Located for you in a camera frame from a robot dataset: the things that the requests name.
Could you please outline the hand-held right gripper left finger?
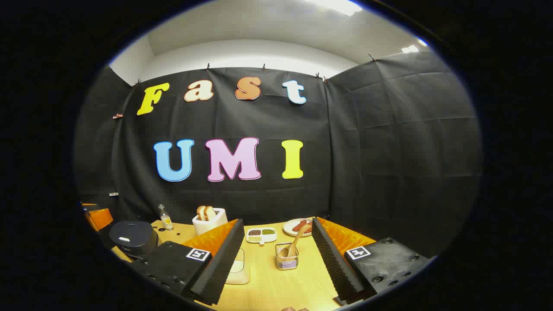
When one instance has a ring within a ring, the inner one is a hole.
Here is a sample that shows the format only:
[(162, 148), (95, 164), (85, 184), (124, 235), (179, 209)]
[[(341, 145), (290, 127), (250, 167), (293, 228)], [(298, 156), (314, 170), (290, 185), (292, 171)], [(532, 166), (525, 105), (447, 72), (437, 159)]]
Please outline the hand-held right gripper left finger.
[(174, 295), (216, 305), (244, 237), (243, 220), (235, 219), (181, 244), (166, 241), (130, 269)]

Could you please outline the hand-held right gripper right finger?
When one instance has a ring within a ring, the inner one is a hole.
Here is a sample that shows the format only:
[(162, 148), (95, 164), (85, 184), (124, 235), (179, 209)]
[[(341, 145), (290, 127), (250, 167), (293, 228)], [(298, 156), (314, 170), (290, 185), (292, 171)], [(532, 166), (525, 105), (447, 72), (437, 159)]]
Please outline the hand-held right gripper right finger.
[(395, 238), (376, 241), (320, 217), (312, 222), (312, 237), (338, 299), (347, 305), (402, 285), (432, 262)]

